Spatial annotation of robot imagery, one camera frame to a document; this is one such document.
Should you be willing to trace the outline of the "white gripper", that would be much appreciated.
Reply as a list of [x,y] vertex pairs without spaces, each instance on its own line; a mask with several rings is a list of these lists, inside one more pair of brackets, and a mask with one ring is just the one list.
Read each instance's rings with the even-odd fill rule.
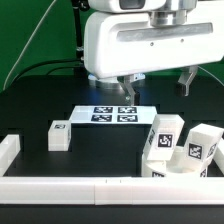
[[140,103],[132,74],[184,67],[177,90],[185,97],[197,65],[224,58],[224,0],[89,0],[89,5],[94,13],[85,26],[84,65],[99,79],[121,76],[129,106]]

